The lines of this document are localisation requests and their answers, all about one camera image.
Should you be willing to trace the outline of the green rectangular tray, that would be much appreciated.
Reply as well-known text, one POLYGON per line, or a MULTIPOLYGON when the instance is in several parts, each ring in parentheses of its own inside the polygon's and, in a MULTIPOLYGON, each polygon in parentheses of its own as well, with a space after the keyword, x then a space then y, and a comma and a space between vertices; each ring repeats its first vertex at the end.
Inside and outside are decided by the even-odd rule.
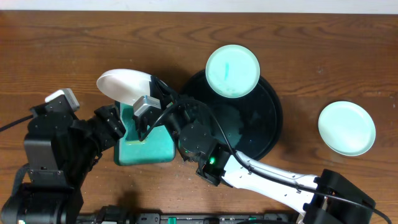
POLYGON ((164 126, 155 127, 140 141, 133 120, 133 107, 118 101, 122 124, 126 132, 114 147, 114 162, 119 166, 170 162, 175 158, 175 146, 164 126))

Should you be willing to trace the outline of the mint plate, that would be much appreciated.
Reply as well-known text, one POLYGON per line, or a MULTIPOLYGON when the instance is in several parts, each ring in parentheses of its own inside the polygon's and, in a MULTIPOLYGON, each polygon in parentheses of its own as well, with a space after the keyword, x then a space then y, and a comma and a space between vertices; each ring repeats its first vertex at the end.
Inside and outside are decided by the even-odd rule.
POLYGON ((210 55, 205 76, 211 89, 220 96, 240 98, 256 87, 261 70, 258 59, 249 49, 225 45, 210 55))
POLYGON ((368 152, 376 140, 372 117, 350 101, 325 106, 318 117, 318 132, 330 149, 351 157, 368 152))

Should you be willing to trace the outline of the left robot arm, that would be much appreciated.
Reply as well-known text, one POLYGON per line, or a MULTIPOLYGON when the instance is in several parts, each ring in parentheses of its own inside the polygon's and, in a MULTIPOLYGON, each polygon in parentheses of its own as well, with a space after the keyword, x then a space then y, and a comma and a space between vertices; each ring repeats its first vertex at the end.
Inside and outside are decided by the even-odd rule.
POLYGON ((88 120, 78 119, 61 101, 31 111, 34 117, 24 138, 28 163, 16 174, 1 221, 75 223, 86 175, 126 132, 118 109, 102 106, 88 120))

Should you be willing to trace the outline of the white plate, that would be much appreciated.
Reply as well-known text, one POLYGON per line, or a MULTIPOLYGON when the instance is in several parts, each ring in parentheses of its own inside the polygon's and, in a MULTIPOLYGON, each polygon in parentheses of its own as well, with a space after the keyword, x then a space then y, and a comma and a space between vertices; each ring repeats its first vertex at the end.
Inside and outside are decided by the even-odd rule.
POLYGON ((130 69, 112 69, 96 81, 100 92, 114 101, 133 105, 140 97, 150 95, 152 75, 130 69))

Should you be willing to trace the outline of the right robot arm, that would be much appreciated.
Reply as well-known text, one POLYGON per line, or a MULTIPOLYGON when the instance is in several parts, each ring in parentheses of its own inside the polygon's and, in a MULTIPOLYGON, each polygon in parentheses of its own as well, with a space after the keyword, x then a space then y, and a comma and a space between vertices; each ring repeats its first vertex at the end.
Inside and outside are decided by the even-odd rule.
POLYGON ((293 208, 301 223, 369 223, 377 214, 375 201, 341 174, 325 169, 320 176, 298 174, 263 164, 219 141, 198 118, 221 125, 201 101, 180 96, 157 77, 135 78, 134 120, 140 141, 165 126, 183 160, 198 164, 197 175, 217 186, 257 192, 293 208))

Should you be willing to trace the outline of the black round tray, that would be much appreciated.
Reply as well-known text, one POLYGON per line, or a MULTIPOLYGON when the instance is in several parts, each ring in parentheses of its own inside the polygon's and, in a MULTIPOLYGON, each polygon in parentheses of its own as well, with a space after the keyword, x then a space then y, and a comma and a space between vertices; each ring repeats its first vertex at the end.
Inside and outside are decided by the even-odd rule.
POLYGON ((232 148, 250 158, 262 159, 280 138, 282 106, 273 87, 263 77, 247 95, 227 98, 211 89, 202 70, 184 84, 180 94, 207 104, 232 148))

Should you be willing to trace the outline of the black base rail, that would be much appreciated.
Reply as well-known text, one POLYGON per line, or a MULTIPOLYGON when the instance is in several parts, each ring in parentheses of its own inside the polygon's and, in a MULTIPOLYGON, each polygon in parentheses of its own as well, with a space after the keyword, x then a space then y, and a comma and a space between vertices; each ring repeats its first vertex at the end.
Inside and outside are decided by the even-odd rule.
POLYGON ((82 213, 77 224, 237 224, 237 223, 296 223, 298 215, 292 212, 257 214, 194 214, 194 213, 132 213, 108 205, 96 213, 82 213))

